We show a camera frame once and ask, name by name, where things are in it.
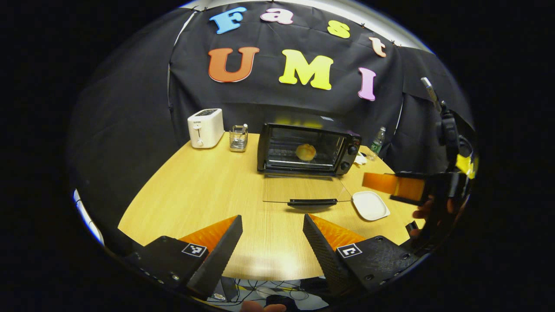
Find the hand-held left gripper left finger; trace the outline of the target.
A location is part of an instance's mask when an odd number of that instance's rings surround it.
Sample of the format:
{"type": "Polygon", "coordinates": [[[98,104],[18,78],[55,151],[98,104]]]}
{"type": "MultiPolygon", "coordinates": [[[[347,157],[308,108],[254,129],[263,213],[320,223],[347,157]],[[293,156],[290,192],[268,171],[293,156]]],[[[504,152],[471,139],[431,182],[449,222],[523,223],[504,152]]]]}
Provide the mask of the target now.
{"type": "Polygon", "coordinates": [[[242,235],[235,215],[180,239],[160,236],[125,257],[126,263],[171,292],[206,300],[242,235]]]}

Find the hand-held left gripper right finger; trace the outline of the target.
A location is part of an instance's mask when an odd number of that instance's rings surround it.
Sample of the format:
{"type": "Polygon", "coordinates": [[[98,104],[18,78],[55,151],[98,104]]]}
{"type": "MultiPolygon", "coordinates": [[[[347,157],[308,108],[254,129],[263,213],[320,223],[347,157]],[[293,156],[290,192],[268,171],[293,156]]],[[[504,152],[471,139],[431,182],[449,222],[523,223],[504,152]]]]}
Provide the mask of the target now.
{"type": "Polygon", "coordinates": [[[335,298],[376,293],[420,262],[384,236],[365,239],[313,214],[304,215],[303,232],[335,298]]]}

